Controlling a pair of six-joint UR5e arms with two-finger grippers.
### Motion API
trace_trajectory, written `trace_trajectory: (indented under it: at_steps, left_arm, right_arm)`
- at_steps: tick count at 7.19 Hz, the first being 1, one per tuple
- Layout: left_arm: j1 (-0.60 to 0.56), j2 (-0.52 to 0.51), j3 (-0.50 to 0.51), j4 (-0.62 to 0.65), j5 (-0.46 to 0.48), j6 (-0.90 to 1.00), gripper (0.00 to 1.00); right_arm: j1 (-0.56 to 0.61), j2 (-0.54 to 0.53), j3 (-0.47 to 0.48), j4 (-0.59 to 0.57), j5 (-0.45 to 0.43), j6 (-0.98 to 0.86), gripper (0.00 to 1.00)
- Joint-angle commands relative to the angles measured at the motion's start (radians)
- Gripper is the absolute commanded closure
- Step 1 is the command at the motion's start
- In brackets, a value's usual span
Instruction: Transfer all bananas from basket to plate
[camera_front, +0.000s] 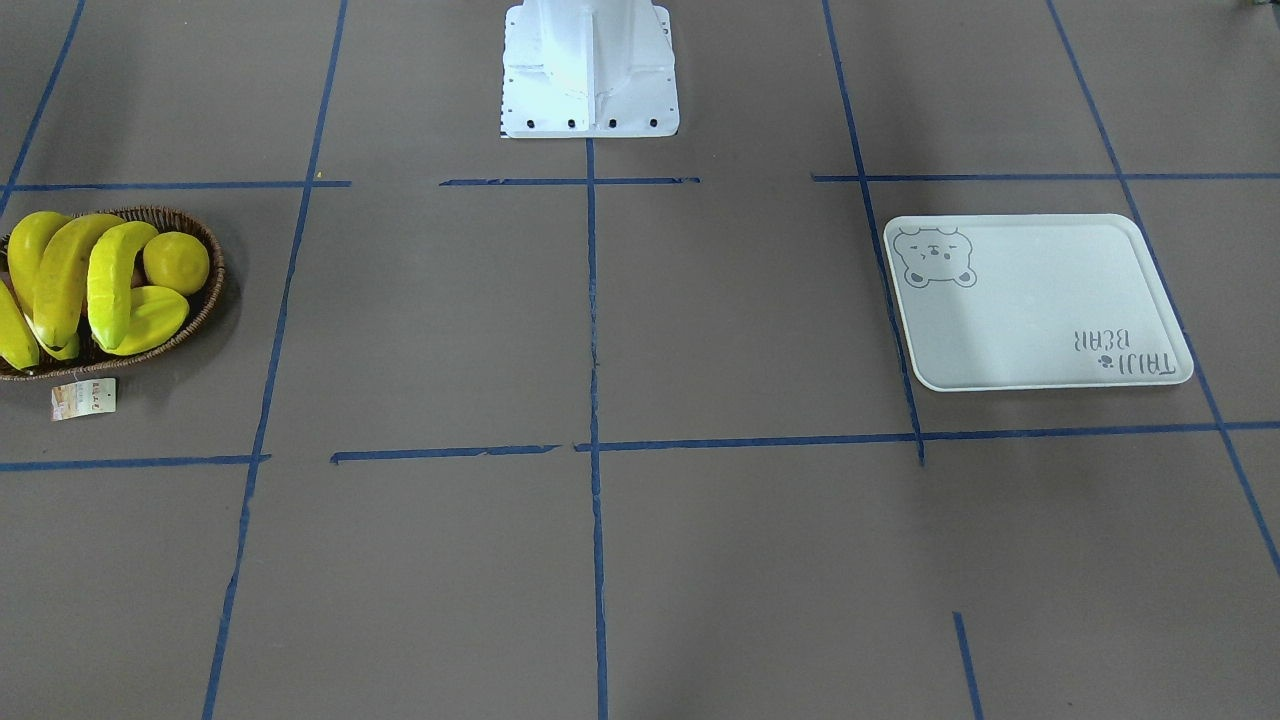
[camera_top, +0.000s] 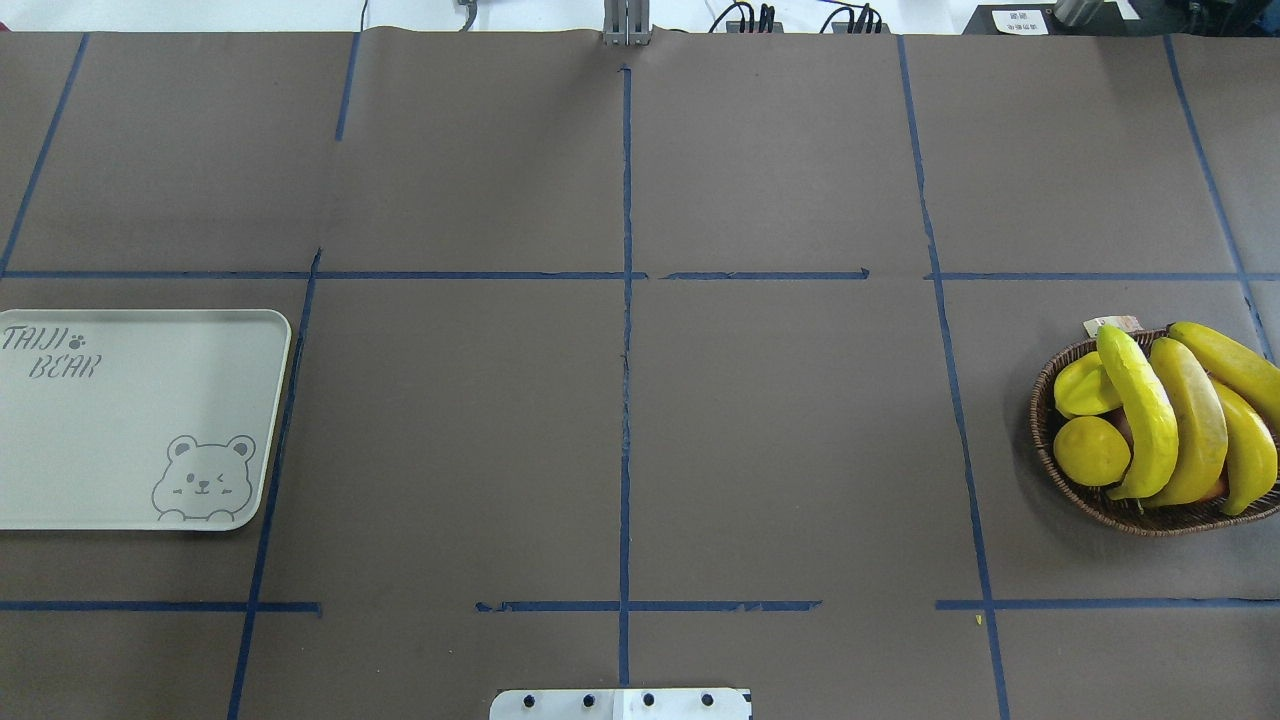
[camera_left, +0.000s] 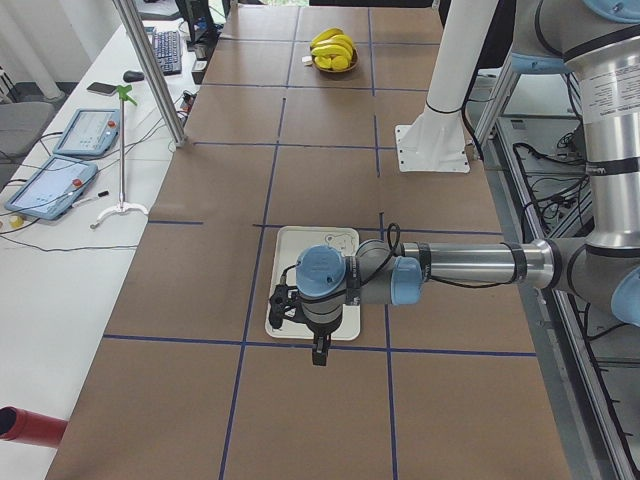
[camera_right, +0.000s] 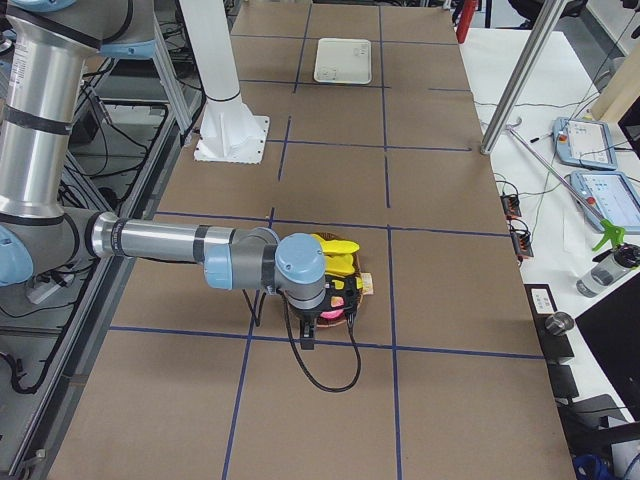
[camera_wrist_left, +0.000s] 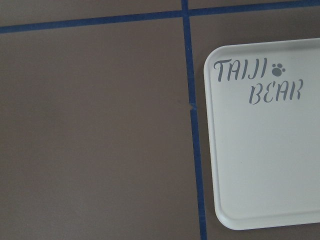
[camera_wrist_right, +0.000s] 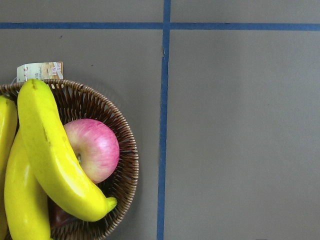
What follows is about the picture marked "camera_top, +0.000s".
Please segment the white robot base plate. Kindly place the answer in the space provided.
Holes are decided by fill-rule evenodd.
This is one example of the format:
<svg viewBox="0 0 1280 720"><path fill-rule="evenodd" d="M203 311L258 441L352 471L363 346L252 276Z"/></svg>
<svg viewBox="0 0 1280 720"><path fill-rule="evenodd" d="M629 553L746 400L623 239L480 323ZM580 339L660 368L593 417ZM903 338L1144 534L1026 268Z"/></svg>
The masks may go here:
<svg viewBox="0 0 1280 720"><path fill-rule="evenodd" d="M749 691L712 688L512 689L490 719L753 719Z"/></svg>

